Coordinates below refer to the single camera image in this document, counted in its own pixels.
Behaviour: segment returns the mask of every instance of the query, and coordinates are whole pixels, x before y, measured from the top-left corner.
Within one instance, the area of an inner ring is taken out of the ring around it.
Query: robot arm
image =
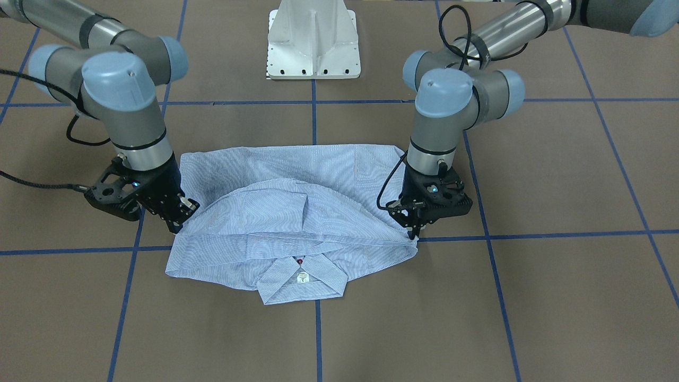
[[[87,201],[130,221],[140,218],[141,205],[177,233],[200,205],[181,189],[155,86],[186,74],[179,42],[146,37],[74,0],[0,0],[0,10],[83,48],[40,47],[29,73],[70,95],[39,86],[57,101],[77,99],[76,108],[102,121],[111,138],[117,156],[85,192]]]
[[[513,113],[525,96],[516,72],[482,70],[494,58],[567,24],[654,37],[678,21],[676,0],[520,1],[469,36],[456,39],[453,49],[413,53],[403,66],[403,80],[418,92],[414,128],[403,191],[387,204],[391,217],[414,238],[439,218],[470,211],[472,201],[452,168],[462,131]],[[469,51],[464,56],[467,40]],[[462,71],[453,69],[461,62],[466,65]]]

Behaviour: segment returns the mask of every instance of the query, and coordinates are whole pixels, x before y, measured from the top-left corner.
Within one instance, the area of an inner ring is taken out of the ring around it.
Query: folded shirt
[[[266,305],[342,296],[348,281],[417,253],[375,205],[401,154],[315,145],[182,155],[182,188],[203,207],[175,237],[166,273],[258,290]],[[401,168],[383,203],[402,180]]]

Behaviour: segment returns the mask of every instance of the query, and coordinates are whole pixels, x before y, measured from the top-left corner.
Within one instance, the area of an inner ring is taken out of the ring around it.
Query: black band
[[[580,3],[580,22],[586,27],[589,27],[589,23],[587,22],[587,6],[589,5],[589,0],[583,0],[582,3]]]
[[[450,149],[450,150],[448,150],[448,151],[429,151],[429,150],[425,150],[425,149],[421,148],[420,146],[416,145],[415,142],[413,142],[413,139],[412,139],[412,138],[410,139],[410,144],[413,145],[413,147],[414,147],[416,150],[421,151],[421,152],[424,152],[425,154],[430,154],[430,155],[446,155],[446,154],[450,154],[450,153],[452,153],[453,151],[455,151],[455,149],[457,148],[457,146],[456,146],[456,147],[453,147],[452,149]]]
[[[115,36],[113,36],[113,38],[111,39],[111,45],[115,44],[115,40],[117,40],[118,37],[120,37],[120,35],[122,35],[123,33],[127,32],[127,31],[131,31],[131,29],[125,29],[124,31],[120,31],[120,32],[116,33]],[[125,50],[127,50],[129,53],[132,53],[132,51],[129,50],[126,46],[123,46],[123,48],[125,48]]]
[[[570,0],[570,16],[568,17],[568,23],[570,24],[570,21],[573,20],[573,16],[575,16],[575,9],[578,7],[578,0]]]
[[[83,49],[88,49],[90,47],[90,32],[92,32],[92,28],[94,28],[94,25],[96,25],[97,22],[100,22],[101,20],[114,20],[118,21],[110,16],[102,15],[102,14],[93,14],[90,17],[86,18],[85,21],[82,23],[80,26],[80,33],[79,33],[79,39],[80,39],[80,46]]]
[[[85,110],[85,102],[83,101],[83,92],[80,91],[78,92],[78,97],[76,98],[77,102],[75,103],[75,108],[78,109],[82,114],[92,118],[93,120],[98,120],[99,118],[95,118],[92,114],[88,113],[87,110]]]
[[[458,41],[459,39],[466,39],[466,36],[464,37],[458,37],[455,39],[455,41]],[[488,51],[488,46],[485,44],[484,40],[480,38],[478,35],[475,33],[472,33],[469,35],[469,41],[474,45],[476,48],[476,51],[479,53],[479,67],[483,69],[486,65],[490,63],[490,52]]]
[[[163,133],[160,135],[160,137],[158,137],[156,140],[154,140],[154,141],[151,142],[151,143],[147,143],[147,144],[141,145],[141,146],[135,146],[135,147],[121,146],[121,145],[116,144],[115,142],[113,142],[113,145],[114,145],[115,147],[118,147],[118,148],[121,149],[121,150],[129,150],[129,151],[132,151],[132,150],[144,150],[144,149],[147,149],[147,148],[149,148],[149,147],[151,147],[151,146],[155,146],[156,144],[158,144],[158,142],[162,141],[163,138],[165,138],[165,136],[167,135],[167,133],[168,133],[168,131],[167,131],[167,129],[165,129],[165,130],[163,130]]]
[[[549,28],[551,28],[551,26],[554,24],[554,11],[551,9],[549,3],[547,3],[547,0],[525,0],[522,1],[521,3],[531,3],[536,7],[540,8],[541,11],[543,11],[543,14],[545,15],[545,27],[543,29],[543,32],[540,33],[540,36],[544,35],[549,30]]]

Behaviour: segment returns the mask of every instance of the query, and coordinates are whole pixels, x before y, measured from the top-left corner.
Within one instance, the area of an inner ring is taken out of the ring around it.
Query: cable
[[[378,209],[381,209],[382,211],[393,211],[397,210],[394,208],[390,207],[383,207],[380,205],[380,200],[382,199],[382,194],[384,193],[384,190],[386,189],[386,185],[389,184],[389,181],[391,180],[391,177],[394,176],[394,173],[396,173],[396,170],[401,166],[401,163],[403,163],[403,160],[405,160],[406,155],[408,155],[408,150],[406,150],[403,155],[401,155],[401,158],[399,159],[398,163],[396,163],[396,166],[394,166],[394,169],[389,173],[389,176],[386,177],[386,180],[384,181],[384,184],[382,184],[382,189],[380,190],[380,193],[378,194]]]
[[[41,79],[39,79],[39,78],[30,76],[30,75],[27,75],[27,74],[19,73],[19,72],[17,72],[17,71],[7,70],[7,69],[0,69],[0,74],[11,75],[11,76],[14,76],[14,77],[19,77],[19,78],[21,78],[21,79],[23,79],[23,80],[28,80],[28,81],[36,82],[36,83],[38,83],[38,84],[41,84],[42,86],[46,86],[46,87],[48,87],[48,88],[50,88],[50,89],[52,89],[52,90],[55,90],[55,91],[57,91],[57,92],[63,94],[64,97],[68,98],[69,100],[71,100],[71,102],[73,102],[73,103],[76,104],[76,105],[79,103],[79,102],[78,102],[78,99],[75,98],[71,93],[67,92],[66,90],[64,90],[64,89],[62,89],[62,88],[60,88],[60,87],[58,87],[57,85],[54,85],[54,84],[51,84],[51,83],[49,83],[49,82],[43,81],[43,80],[41,80]]]
[[[443,19],[445,18],[445,15],[448,14],[448,12],[452,10],[460,10],[464,14],[464,19],[466,20],[467,24],[467,37],[466,37],[466,45],[464,46],[464,52],[460,50],[460,48],[456,46],[450,45],[448,40],[445,38],[445,34],[443,33]],[[460,61],[460,70],[464,67],[464,61],[466,59],[471,59],[471,60],[476,60],[480,61],[480,58],[475,58],[469,56],[469,46],[471,45],[471,19],[469,18],[469,13],[466,11],[464,7],[461,5],[451,5],[449,6],[443,13],[441,14],[441,17],[439,18],[439,36],[441,37],[441,41],[443,41],[443,45],[445,45],[448,50],[453,52],[454,54],[457,54],[458,56],[462,57],[462,60]]]
[[[73,119],[69,123],[69,127],[66,128],[66,138],[73,142],[73,143],[78,143],[79,145],[85,145],[85,146],[101,146],[105,145],[106,143],[111,141],[111,138],[108,138],[104,141],[101,142],[87,142],[87,141],[81,141],[80,139],[73,138],[71,135],[71,132],[73,132],[73,127],[75,126],[75,123],[78,121],[80,117],[76,114],[73,116]]]
[[[519,49],[518,51],[516,51],[516,52],[514,52],[514,53],[512,53],[512,54],[508,54],[508,55],[506,55],[506,56],[498,57],[498,58],[491,58],[491,60],[492,60],[492,61],[501,61],[501,60],[506,60],[506,59],[508,59],[508,58],[512,58],[512,57],[514,57],[514,56],[518,56],[518,55],[521,54],[524,50],[526,50],[527,47],[528,47],[528,43],[525,43],[524,46],[521,47],[521,49]]]
[[[500,3],[500,0],[493,0],[493,2]],[[445,18],[445,15],[447,15],[448,12],[450,12],[453,9],[461,10],[462,13],[464,13],[464,18],[466,19],[467,34],[466,34],[466,37],[465,37],[466,44],[464,46],[464,52],[462,50],[460,50],[460,48],[450,45],[448,40],[446,40],[446,38],[445,38],[445,34],[443,33],[443,19]],[[481,59],[478,58],[478,57],[469,56],[469,46],[471,44],[471,35],[472,35],[471,21],[469,19],[469,13],[467,12],[467,10],[464,7],[462,7],[461,5],[451,5],[441,14],[441,17],[439,18],[439,36],[441,37],[441,41],[443,42],[443,45],[445,45],[445,47],[448,48],[448,50],[450,50],[454,54],[457,54],[458,56],[462,57],[462,61],[460,61],[460,68],[459,68],[460,70],[462,70],[462,68],[464,67],[464,61],[465,60],[481,61]],[[518,56],[524,50],[526,50],[527,47],[528,47],[528,43],[525,43],[524,46],[521,47],[521,49],[519,49],[518,51],[516,51],[512,54],[508,54],[506,56],[502,56],[502,57],[498,57],[498,58],[492,58],[491,57],[490,60],[491,61],[501,61],[501,60],[506,60],[508,58]]]
[[[48,88],[53,89],[53,90],[63,94],[66,98],[71,100],[71,102],[73,102],[74,105],[79,104],[78,99],[75,98],[70,93],[68,93],[66,90],[60,88],[57,85],[43,81],[39,78],[32,77],[30,75],[26,75],[26,74],[23,74],[23,73],[19,73],[17,71],[7,70],[7,69],[0,69],[0,74],[19,77],[23,80],[33,81],[33,82],[36,82],[36,83],[41,84],[43,86],[47,86]],[[71,123],[69,123],[69,126],[66,129],[66,138],[68,138],[69,141],[76,142],[76,143],[79,143],[79,144],[82,144],[82,145],[89,145],[89,146],[99,146],[99,145],[103,145],[105,143],[108,143],[110,141],[110,139],[107,139],[106,141],[92,143],[92,142],[81,141],[79,139],[73,138],[71,136],[71,132],[73,131],[73,127],[75,126],[75,123],[78,121],[78,119],[79,119],[78,115],[73,116]],[[89,187],[83,186],[81,184],[71,184],[71,183],[66,183],[66,184],[41,184],[41,183],[33,183],[31,181],[19,179],[19,178],[12,176],[12,175],[10,175],[10,174],[6,173],[5,171],[2,171],[2,170],[0,170],[0,176],[7,178],[8,180],[11,180],[15,183],[21,184],[23,186],[40,188],[40,189],[43,189],[43,190],[73,190],[73,191],[80,192],[80,193],[84,194],[85,192],[87,192],[90,189]]]
[[[31,181],[26,181],[23,179],[19,179],[17,177],[14,177],[5,171],[0,170],[0,176],[5,177],[13,182],[19,183],[23,186],[28,186],[28,187],[34,187],[34,188],[41,188],[43,190],[73,190],[76,192],[81,192],[85,193],[87,190],[90,188],[87,186],[83,186],[81,184],[71,184],[71,183],[66,183],[66,184],[41,184],[41,183],[33,183]]]
[[[64,97],[68,98],[71,102],[73,102],[73,104],[77,106],[78,110],[85,113],[85,111],[82,110],[81,107],[78,107],[78,105],[81,105],[82,102],[78,98],[74,97],[71,93],[67,92],[66,90],[64,90],[63,88],[60,88],[57,85],[51,84],[47,81],[43,81],[43,80],[36,78],[36,77],[33,77],[31,75],[27,75],[27,74],[19,73],[17,71],[12,71],[12,70],[7,70],[7,69],[0,69],[0,74],[19,77],[22,80],[32,81],[32,82],[41,84],[43,86],[46,86],[46,87],[48,87],[52,90],[55,90],[55,91],[63,94]],[[105,145],[106,143],[111,141],[110,138],[106,139],[105,141],[101,141],[101,142],[87,142],[87,141],[81,141],[80,139],[73,138],[71,133],[73,132],[73,127],[75,126],[75,123],[78,121],[78,119],[79,119],[79,116],[77,114],[75,116],[73,116],[71,123],[69,123],[69,126],[66,129],[66,138],[69,141],[71,141],[73,143],[78,143],[79,145],[85,145],[85,146],[101,146],[101,145]]]

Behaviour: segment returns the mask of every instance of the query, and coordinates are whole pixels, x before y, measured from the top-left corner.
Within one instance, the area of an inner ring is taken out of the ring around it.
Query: blue joint cap
[[[184,47],[176,39],[160,36],[170,57],[170,82],[181,80],[189,71],[189,57]]]
[[[469,104],[473,87],[473,80],[463,71],[431,69],[420,80],[415,108],[428,118],[452,116]]]
[[[521,107],[521,104],[524,103],[524,99],[526,99],[526,85],[517,72],[511,69],[501,69],[498,71],[502,73],[509,86],[509,102],[507,103],[507,110],[502,117],[500,117],[504,118],[517,111],[519,107]]]
[[[41,46],[40,48],[37,48],[35,51],[33,51],[31,59],[29,60],[29,75],[32,77],[36,77],[39,80],[46,81],[45,71],[47,70],[47,63],[50,60],[50,57],[52,57],[52,55],[57,50],[62,48],[70,49],[68,46],[65,45],[48,44],[45,46]],[[47,86],[38,84],[37,82],[33,83],[38,87],[38,89],[42,90],[47,95],[55,99],[52,93],[50,93],[50,89],[48,89]]]
[[[679,22],[679,1],[654,0],[632,26],[630,35],[656,37]]]
[[[405,64],[403,64],[403,82],[405,82],[405,84],[412,90],[417,91],[417,86],[415,84],[415,74],[417,74],[420,59],[426,53],[429,53],[429,51],[418,50],[417,52],[411,54],[410,57],[408,57],[408,59],[405,61]]]
[[[97,54],[85,61],[81,72],[90,97],[109,109],[137,111],[155,100],[155,84],[146,65],[132,53]]]

